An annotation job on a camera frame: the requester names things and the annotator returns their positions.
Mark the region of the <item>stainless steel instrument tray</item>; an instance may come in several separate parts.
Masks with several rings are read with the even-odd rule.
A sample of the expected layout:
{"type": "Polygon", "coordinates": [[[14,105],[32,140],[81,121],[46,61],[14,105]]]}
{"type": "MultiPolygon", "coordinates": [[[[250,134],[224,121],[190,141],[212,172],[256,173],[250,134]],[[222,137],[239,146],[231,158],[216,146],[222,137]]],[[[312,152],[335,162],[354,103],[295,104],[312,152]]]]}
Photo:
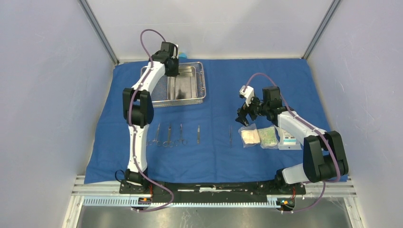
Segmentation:
{"type": "Polygon", "coordinates": [[[194,66],[179,66],[177,77],[167,77],[168,100],[183,100],[197,98],[196,68],[194,66]]]}

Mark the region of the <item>steel thumb tweezers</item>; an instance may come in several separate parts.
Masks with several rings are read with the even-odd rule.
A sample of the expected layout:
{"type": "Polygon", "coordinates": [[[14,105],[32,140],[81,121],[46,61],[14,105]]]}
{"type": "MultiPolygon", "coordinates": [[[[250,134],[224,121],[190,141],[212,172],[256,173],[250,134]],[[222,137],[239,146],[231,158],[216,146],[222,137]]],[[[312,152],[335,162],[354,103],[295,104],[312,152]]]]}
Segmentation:
{"type": "Polygon", "coordinates": [[[229,148],[232,148],[232,125],[229,125],[229,148]]]}

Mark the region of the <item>beige gauze packet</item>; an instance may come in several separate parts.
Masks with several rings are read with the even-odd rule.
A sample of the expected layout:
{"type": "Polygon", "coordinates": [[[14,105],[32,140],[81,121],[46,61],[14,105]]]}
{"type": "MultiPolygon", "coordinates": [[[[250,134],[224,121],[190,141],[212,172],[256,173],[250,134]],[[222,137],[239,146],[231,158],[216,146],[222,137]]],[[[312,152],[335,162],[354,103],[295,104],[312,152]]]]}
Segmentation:
{"type": "Polygon", "coordinates": [[[241,127],[238,130],[238,133],[241,137],[241,141],[244,148],[255,146],[261,143],[260,136],[255,123],[241,127]]]}

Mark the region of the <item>wire mesh steel basket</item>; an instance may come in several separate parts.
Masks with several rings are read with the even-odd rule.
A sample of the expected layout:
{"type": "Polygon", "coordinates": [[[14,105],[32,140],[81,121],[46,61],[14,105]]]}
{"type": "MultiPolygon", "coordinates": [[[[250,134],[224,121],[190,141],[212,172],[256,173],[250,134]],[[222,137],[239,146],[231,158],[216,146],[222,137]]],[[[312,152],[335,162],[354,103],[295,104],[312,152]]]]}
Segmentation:
{"type": "Polygon", "coordinates": [[[206,84],[201,62],[180,63],[179,75],[162,76],[151,92],[155,108],[201,104],[205,97],[206,84]]]}

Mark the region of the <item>green printed packet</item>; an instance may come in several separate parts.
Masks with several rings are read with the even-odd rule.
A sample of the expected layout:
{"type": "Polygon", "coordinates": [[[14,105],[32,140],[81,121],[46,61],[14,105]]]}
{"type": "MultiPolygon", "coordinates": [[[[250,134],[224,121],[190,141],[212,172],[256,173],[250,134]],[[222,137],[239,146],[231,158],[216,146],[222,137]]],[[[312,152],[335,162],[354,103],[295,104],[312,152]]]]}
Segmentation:
{"type": "Polygon", "coordinates": [[[258,135],[260,138],[260,146],[263,149],[277,149],[278,139],[276,135],[275,126],[258,129],[258,135]]]}

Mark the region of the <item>white blue box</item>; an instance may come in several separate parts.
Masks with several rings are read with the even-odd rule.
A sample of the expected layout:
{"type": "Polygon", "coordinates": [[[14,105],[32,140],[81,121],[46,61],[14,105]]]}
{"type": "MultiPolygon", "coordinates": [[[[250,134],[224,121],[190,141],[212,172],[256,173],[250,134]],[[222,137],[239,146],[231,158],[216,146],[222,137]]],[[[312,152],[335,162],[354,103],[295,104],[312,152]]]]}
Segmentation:
{"type": "Polygon", "coordinates": [[[301,143],[293,135],[279,127],[276,127],[276,130],[279,150],[301,150],[301,143]]]}

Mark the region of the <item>steel scalpel handle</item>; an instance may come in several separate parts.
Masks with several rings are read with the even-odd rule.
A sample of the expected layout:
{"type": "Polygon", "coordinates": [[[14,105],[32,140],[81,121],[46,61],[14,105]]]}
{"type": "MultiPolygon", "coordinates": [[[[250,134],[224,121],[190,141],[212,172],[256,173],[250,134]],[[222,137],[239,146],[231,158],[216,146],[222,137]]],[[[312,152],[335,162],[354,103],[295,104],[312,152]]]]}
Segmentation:
{"type": "Polygon", "coordinates": [[[198,125],[198,128],[197,128],[197,144],[200,144],[200,137],[201,137],[200,125],[198,125]]]}

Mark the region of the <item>blue surgical drape cloth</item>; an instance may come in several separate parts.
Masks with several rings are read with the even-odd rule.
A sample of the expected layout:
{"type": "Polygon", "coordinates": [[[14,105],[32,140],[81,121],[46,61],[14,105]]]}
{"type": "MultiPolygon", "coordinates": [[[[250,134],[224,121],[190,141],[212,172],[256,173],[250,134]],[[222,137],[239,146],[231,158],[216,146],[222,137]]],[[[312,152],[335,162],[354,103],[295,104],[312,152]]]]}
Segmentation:
{"type": "MultiPolygon", "coordinates": [[[[146,148],[148,176],[172,183],[249,182],[274,178],[276,171],[300,164],[301,150],[243,147],[235,121],[243,104],[240,88],[249,84],[262,97],[262,88],[276,84],[291,108],[316,127],[330,130],[304,59],[224,59],[202,60],[207,95],[201,104],[159,107],[149,126],[152,140],[160,124],[159,139],[179,139],[180,123],[187,145],[146,148]],[[200,144],[197,128],[200,125],[200,144]],[[232,125],[232,148],[229,148],[229,125],[232,125]]],[[[85,183],[121,179],[129,162],[130,135],[123,117],[122,92],[135,84],[145,62],[118,65],[113,71],[110,92],[98,121],[95,143],[86,168],[85,183]]]]}

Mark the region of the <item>steel surgical scissors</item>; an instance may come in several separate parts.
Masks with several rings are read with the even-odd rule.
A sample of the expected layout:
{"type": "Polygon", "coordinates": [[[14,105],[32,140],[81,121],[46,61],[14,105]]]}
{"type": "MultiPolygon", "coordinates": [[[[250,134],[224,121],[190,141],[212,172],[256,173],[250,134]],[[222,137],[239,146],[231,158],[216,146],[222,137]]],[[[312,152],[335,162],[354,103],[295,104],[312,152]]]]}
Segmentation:
{"type": "Polygon", "coordinates": [[[165,148],[173,147],[173,142],[171,140],[171,135],[172,135],[172,125],[169,124],[167,140],[165,142],[163,142],[163,147],[165,147],[165,148]]]}

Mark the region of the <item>steel curved hemostat clamp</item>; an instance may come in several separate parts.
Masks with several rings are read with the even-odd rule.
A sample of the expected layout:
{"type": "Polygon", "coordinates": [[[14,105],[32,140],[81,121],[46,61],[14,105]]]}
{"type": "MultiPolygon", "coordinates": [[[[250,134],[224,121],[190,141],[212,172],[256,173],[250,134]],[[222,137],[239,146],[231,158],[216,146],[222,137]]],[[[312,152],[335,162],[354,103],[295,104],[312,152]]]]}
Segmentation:
{"type": "Polygon", "coordinates": [[[154,139],[150,140],[147,143],[148,146],[151,146],[151,145],[161,146],[162,145],[162,142],[159,140],[159,131],[160,131],[160,123],[158,124],[154,139]]]}

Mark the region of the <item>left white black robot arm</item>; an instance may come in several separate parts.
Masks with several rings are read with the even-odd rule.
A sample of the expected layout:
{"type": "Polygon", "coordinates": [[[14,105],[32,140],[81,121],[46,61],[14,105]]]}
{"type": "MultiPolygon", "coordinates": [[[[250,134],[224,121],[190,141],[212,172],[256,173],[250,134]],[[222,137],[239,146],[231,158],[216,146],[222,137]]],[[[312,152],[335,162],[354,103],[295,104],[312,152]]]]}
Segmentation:
{"type": "Polygon", "coordinates": [[[130,154],[124,183],[137,193],[149,189],[146,176],[146,137],[154,118],[151,93],[163,76],[179,74],[178,45],[163,41],[160,50],[151,55],[145,72],[131,88],[123,90],[123,112],[130,134],[130,154]]]}

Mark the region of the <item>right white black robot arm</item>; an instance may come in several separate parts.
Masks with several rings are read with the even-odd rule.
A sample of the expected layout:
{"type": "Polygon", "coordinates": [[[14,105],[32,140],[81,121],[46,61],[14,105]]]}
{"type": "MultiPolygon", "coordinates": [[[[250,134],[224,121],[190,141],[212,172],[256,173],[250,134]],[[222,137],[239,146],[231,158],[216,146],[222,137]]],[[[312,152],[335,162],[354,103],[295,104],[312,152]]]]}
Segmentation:
{"type": "Polygon", "coordinates": [[[236,121],[247,127],[247,116],[251,120],[264,116],[276,127],[294,136],[303,149],[300,164],[276,172],[270,182],[273,190],[286,194],[298,184],[336,182],[348,174],[349,166],[340,133],[325,131],[301,118],[282,100],[279,87],[265,87],[262,92],[263,99],[259,100],[251,86],[244,85],[240,89],[240,97],[245,99],[245,103],[237,110],[236,121]]]}

